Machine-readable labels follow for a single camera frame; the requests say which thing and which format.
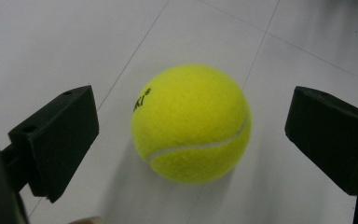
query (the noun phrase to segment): white tile floor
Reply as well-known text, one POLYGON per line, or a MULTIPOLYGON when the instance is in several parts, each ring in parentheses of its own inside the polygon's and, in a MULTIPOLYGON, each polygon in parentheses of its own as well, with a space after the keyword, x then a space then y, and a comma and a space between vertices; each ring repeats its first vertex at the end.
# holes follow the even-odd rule
POLYGON ((101 133, 55 203, 21 195, 32 223, 102 216, 109 224, 351 223, 346 195, 284 135, 295 86, 358 106, 358 1, 112 0, 0 2, 0 148, 61 92, 91 84, 101 133), (138 91, 179 63, 227 72, 254 114, 237 167, 175 184, 138 158, 138 91))

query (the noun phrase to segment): tennis ball seam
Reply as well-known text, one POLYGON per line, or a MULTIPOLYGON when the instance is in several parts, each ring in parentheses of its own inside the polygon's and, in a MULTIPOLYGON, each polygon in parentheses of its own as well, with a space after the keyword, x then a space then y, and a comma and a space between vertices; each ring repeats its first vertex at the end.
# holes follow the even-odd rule
POLYGON ((167 147, 167 148, 163 148, 160 150, 157 150, 155 152, 153 152, 152 154, 150 154, 147 157, 147 161, 149 163, 151 163, 151 161, 163 154, 166 153, 171 153, 171 152, 176 152, 176 151, 180 151, 180 150, 185 150, 188 148, 192 148, 192 149, 206 149, 206 148, 214 148, 214 147, 221 147, 231 141, 233 141, 234 139, 236 139, 238 136, 241 135, 241 133, 243 131, 245 131, 246 125, 248 123, 248 114, 246 114, 245 120, 243 121, 243 124, 241 125, 240 129, 234 133, 232 136, 230 136, 228 139, 223 140, 223 141, 218 141, 218 142, 211 142, 211 143, 204 143, 204 144, 198 144, 198 145, 185 145, 185 146, 179 146, 179 147, 167 147))

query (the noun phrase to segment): tile grout line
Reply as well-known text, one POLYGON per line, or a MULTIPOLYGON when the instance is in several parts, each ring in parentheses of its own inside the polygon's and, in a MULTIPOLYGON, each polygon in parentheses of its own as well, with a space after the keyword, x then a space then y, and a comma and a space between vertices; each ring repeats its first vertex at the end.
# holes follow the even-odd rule
POLYGON ((36 209, 36 207, 39 205, 39 203, 42 201, 42 198, 39 199, 39 201, 37 201, 36 206, 34 207, 34 209, 32 210, 32 212, 30 213, 30 215, 28 216, 28 218, 31 217, 31 215, 34 213, 34 210, 36 209))
POLYGON ((276 35, 274 35, 274 34, 268 32, 268 31, 267 31, 267 33, 268 33, 269 35, 271 35, 271 36, 273 36, 273 37, 275 37, 275 38, 277 38, 277 39, 283 41, 284 43, 286 43, 286 44, 288 44, 288 45, 290 45, 290 46, 292 46, 292 47, 295 47, 296 49, 299 49, 299 50, 301 50, 301 51, 306 52, 307 54, 309 54, 309 55, 312 56, 312 57, 315 57, 315 58, 317 58, 317 59, 319 59, 319 60, 321 60, 321 61, 323 61, 323 62, 325 62, 325 63, 330 64, 331 66, 333 66, 333 67, 335 67, 335 68, 337 68, 337 69, 339 69, 339 70, 341 70, 341 71, 343 71, 343 72, 346 72, 346 73, 348 73, 348 74, 350 74, 350 75, 352 75, 352 76, 358 77, 358 75, 354 74, 353 72, 350 72, 350 71, 348 71, 348 70, 346 70, 346 69, 344 69, 344 68, 342 68, 342 67, 340 67, 340 66, 338 66, 338 65, 336 65, 336 64, 330 63, 330 62, 327 61, 326 59, 321 58, 321 57, 319 57, 319 56, 317 56, 317 55, 315 55, 315 54, 312 54, 312 53, 310 53, 309 51, 306 51, 305 49, 303 49, 303 48, 301 48, 301 47, 299 47, 299 46, 297 46, 297 45, 295 45, 295 44, 292 44, 292 43, 290 43, 290 42, 288 42, 288 41, 286 41, 286 40, 284 40, 284 39, 282 39, 282 38, 280 38, 280 37, 278 37, 278 36, 276 36, 276 35))
POLYGON ((280 2, 281 2, 281 0, 278 0, 277 5, 275 6, 274 12, 272 13, 271 18, 269 19, 267 29, 266 29, 266 31, 265 31, 265 32, 264 32, 264 34, 263 34, 263 38, 261 39, 261 43, 260 43, 260 45, 258 46, 257 53, 255 54, 255 58, 254 58, 254 60, 252 61, 251 68, 249 69, 248 76, 246 77, 245 81, 243 82, 243 85, 242 85, 242 89, 243 89, 243 90, 244 90, 244 88, 245 88, 245 85, 246 85, 246 82, 248 81, 249 76, 250 76, 250 75, 251 75, 251 73, 252 73, 253 67, 254 67, 254 65, 255 65, 255 60, 257 59, 258 54, 259 54, 260 49, 261 49, 261 46, 262 46, 262 45, 263 45, 263 43, 264 43, 264 38, 266 37, 266 34, 269 34, 269 33, 268 33, 269 26, 271 25, 272 18, 274 18, 275 12, 276 12, 276 10, 277 10, 278 5, 279 5, 279 3, 280 3, 280 2))
MULTIPOLYGON (((142 43, 144 43, 146 37, 148 36, 148 34, 150 33, 150 31, 152 30, 153 26, 156 24, 159 16, 161 16, 162 12, 164 11, 165 7, 168 5, 168 3, 170 2, 170 0, 167 0, 167 2, 165 3, 164 7, 162 8, 162 10, 159 12, 158 16, 156 17, 156 19, 153 21, 153 24, 150 26, 149 30, 146 32, 144 38, 141 40, 141 43, 137 46, 137 48, 135 49, 135 51, 133 52, 133 54, 131 55, 130 59, 127 61, 126 65, 124 66, 123 70, 121 70, 120 75, 117 77, 116 81, 113 83, 113 86, 110 88, 109 92, 106 94, 106 96, 103 98, 103 101, 101 102, 101 104, 98 106, 97 111, 100 110, 101 106, 103 105, 103 103, 105 102, 105 100, 107 99, 107 97, 109 96, 110 92, 112 91, 112 89, 116 86, 118 80, 120 79, 120 77, 123 75, 124 71, 126 70, 127 66, 129 65, 130 61, 132 60, 132 58, 134 57, 135 53, 138 51, 138 49, 141 47, 142 43)), ((37 202, 36 206, 34 207, 34 209, 32 210, 32 212, 28 215, 28 218, 31 217, 31 215, 34 213, 34 211, 36 210, 37 206, 40 204, 40 202, 42 201, 42 198, 39 199, 39 201, 37 202)))
POLYGON ((200 0, 200 2, 203 3, 203 4, 205 4, 205 5, 208 5, 208 6, 210 6, 210 7, 213 7, 214 9, 216 9, 216 10, 222 12, 222 13, 225 14, 225 15, 228 15, 229 17, 231 17, 231 18, 233 18, 233 19, 235 19, 235 20, 237 20, 237 21, 240 21, 240 22, 243 22, 243 23, 245 23, 245 24, 247 24, 247 25, 250 25, 250 26, 252 26, 253 28, 255 28, 255 29, 257 29, 257 30, 259 30, 259 31, 261 31, 261 32, 263 32, 263 33, 266 32, 266 31, 263 30, 262 28, 257 27, 257 26, 255 26, 255 25, 251 24, 250 22, 245 21, 245 20, 242 20, 242 19, 240 19, 240 18, 238 18, 238 17, 236 17, 236 16, 233 16, 233 15, 231 15, 231 14, 225 12, 225 10, 222 10, 222 9, 220 9, 220 8, 218 8, 218 7, 215 7, 215 6, 212 5, 211 3, 205 2, 204 0, 200 0))
POLYGON ((194 210, 196 210, 197 204, 199 203, 199 200, 200 200, 200 197, 201 197, 201 194, 202 194, 202 190, 203 190, 204 187, 205 187, 205 185, 202 185, 202 187, 200 189, 199 197, 197 197, 196 203, 194 204, 194 207, 191 210, 190 215, 188 216, 187 224, 190 223, 190 220, 193 217, 194 210))
POLYGON ((167 0, 167 2, 165 2, 164 7, 162 8, 162 10, 159 12, 158 16, 156 17, 156 19, 153 21, 153 24, 150 26, 149 30, 146 32, 144 38, 141 40, 141 43, 139 43, 138 47, 136 47, 135 51, 133 52, 133 54, 131 55, 130 59, 127 61, 126 65, 124 66, 123 70, 121 70, 120 75, 118 75, 116 81, 113 83, 113 86, 110 88, 109 92, 106 94, 106 96, 103 98, 103 101, 101 102, 100 106, 98 106, 97 111, 100 110, 100 108, 103 106, 103 103, 106 101, 107 97, 110 95, 110 92, 112 91, 112 89, 116 86, 118 80, 121 78, 121 76, 123 75, 124 71, 127 69, 127 66, 130 64, 130 62, 132 61, 132 58, 135 56, 135 53, 138 51, 138 49, 141 47, 141 45, 144 43, 146 37, 149 35, 150 31, 153 29, 154 25, 156 24, 159 16, 161 16, 162 12, 164 11, 165 7, 168 5, 168 3, 170 2, 170 0, 167 0))

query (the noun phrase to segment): white curved line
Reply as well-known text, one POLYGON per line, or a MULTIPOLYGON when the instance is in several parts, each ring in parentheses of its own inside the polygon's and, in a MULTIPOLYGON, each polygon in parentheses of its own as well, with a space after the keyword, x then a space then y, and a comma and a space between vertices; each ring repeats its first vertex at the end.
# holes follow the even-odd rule
POLYGON ((188 146, 163 148, 161 150, 155 151, 150 156, 148 156, 147 161, 150 163, 153 159, 155 159, 156 157, 159 157, 162 154, 170 153, 170 152, 174 152, 174 151, 179 151, 179 150, 182 150, 182 149, 187 149, 187 148, 190 148, 190 147, 193 148, 193 149, 204 149, 204 148, 209 148, 209 147, 221 147, 222 145, 225 145, 225 144, 231 142, 232 140, 234 140, 235 138, 237 138, 243 132, 243 130, 245 129, 247 123, 248 123, 248 116, 246 115, 245 121, 243 122, 240 130, 237 131, 234 135, 232 135, 231 137, 229 137, 228 139, 226 139, 224 141, 212 142, 212 143, 206 143, 206 144, 200 144, 200 145, 193 145, 193 146, 188 145, 188 146))

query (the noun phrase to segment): yellow tennis ball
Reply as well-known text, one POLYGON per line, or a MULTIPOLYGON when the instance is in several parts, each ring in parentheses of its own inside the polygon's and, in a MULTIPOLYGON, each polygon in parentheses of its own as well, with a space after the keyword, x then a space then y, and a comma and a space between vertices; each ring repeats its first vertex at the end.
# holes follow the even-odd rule
POLYGON ((176 182, 205 183, 240 160, 251 113, 230 77, 208 65, 183 64, 144 86, 131 130, 138 154, 156 173, 176 182))

